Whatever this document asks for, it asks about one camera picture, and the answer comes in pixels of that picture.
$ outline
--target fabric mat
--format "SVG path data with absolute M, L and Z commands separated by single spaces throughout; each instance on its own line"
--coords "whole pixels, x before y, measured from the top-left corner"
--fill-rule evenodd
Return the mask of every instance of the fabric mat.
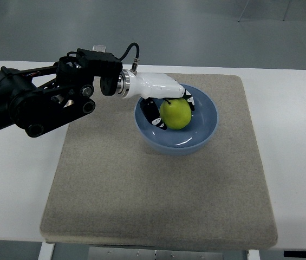
M 41 222 L 47 242 L 209 251 L 277 242 L 272 207 L 242 81 L 169 74 L 218 107 L 219 126 L 182 157 L 152 150 L 139 134 L 138 100 L 106 97 L 69 125 Z

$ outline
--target pear stem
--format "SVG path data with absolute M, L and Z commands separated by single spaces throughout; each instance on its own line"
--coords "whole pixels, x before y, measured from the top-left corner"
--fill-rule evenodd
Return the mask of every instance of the pear stem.
M 171 104 L 171 102 L 166 97 L 163 98 L 163 100 L 165 100 L 169 105 Z

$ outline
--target bowl rim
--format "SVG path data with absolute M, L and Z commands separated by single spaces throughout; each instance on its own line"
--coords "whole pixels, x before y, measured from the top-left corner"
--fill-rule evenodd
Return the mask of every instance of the bowl rim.
M 219 125 L 219 111 L 218 111 L 218 107 L 217 107 L 217 105 L 215 104 L 215 102 L 214 102 L 214 101 L 213 101 L 204 91 L 202 91 L 201 89 L 199 89 L 199 88 L 197 88 L 197 87 L 194 87 L 194 86 L 191 86 L 191 85 L 189 85 L 189 84 L 184 84 L 184 83 L 180 83 L 180 84 L 181 84 L 182 86 L 188 86 L 188 87 L 197 89 L 198 91 L 200 91 L 201 93 L 203 93 L 204 95 L 206 95 L 206 96 L 211 100 L 211 102 L 213 103 L 213 105 L 214 105 L 214 107 L 215 107 L 215 109 L 216 109 L 216 114 L 217 114 L 216 126 L 215 126 L 213 132 L 212 132 L 205 140 L 203 140 L 202 142 L 200 142 L 200 143 L 198 143 L 198 144 L 196 144 L 196 145 L 187 146 L 187 147 L 169 147 L 169 146 L 164 146 L 164 145 L 158 144 L 157 142 L 155 142 L 155 141 L 149 139 L 149 138 L 143 133 L 143 131 L 140 129 L 140 127 L 139 127 L 138 124 L 137 124 L 137 120 L 136 120 L 136 108 L 137 108 L 137 106 L 138 106 L 139 101 L 140 101 L 141 98 L 142 98 L 142 97 L 140 97 L 140 98 L 138 99 L 136 105 L 135 105 L 135 108 L 134 108 L 134 118 L 135 118 L 136 127 L 137 127 L 137 129 L 139 130 L 139 132 L 141 133 L 141 135 L 142 135 L 146 140 L 148 140 L 149 142 L 151 142 L 151 143 L 153 143 L 154 145 L 156 145 L 156 146 L 158 146 L 158 147 L 160 147 L 160 148 L 163 148 L 163 149 L 169 149 L 169 150 L 176 150 L 176 149 L 177 149 L 177 150 L 182 151 L 182 150 L 187 150 L 187 149 L 189 150 L 189 149 L 193 149 L 193 148 L 195 148 L 195 147 L 202 146 L 204 143 L 206 143 L 206 142 L 215 134 L 215 132 L 217 131 L 218 125 Z

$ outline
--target blue bowl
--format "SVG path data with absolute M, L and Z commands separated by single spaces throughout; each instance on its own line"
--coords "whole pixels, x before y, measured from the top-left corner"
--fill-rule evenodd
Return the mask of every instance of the blue bowl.
M 214 102 L 201 90 L 181 84 L 193 96 L 195 111 L 192 112 L 190 123 L 180 129 L 159 129 L 151 125 L 140 108 L 142 98 L 134 110 L 135 122 L 145 141 L 156 151 L 167 155 L 187 155 L 203 147 L 214 135 L 218 123 L 218 110 Z M 154 100 L 160 108 L 162 99 Z

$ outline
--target white robotic hand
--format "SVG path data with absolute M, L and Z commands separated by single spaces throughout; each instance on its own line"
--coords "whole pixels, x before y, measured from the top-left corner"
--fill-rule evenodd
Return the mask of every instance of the white robotic hand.
M 148 122 L 158 128 L 167 129 L 161 119 L 159 108 L 153 99 L 185 99 L 192 111 L 195 110 L 194 99 L 176 80 L 161 73 L 137 73 L 123 70 L 116 90 L 117 96 L 124 99 L 140 95 L 143 100 L 140 108 Z

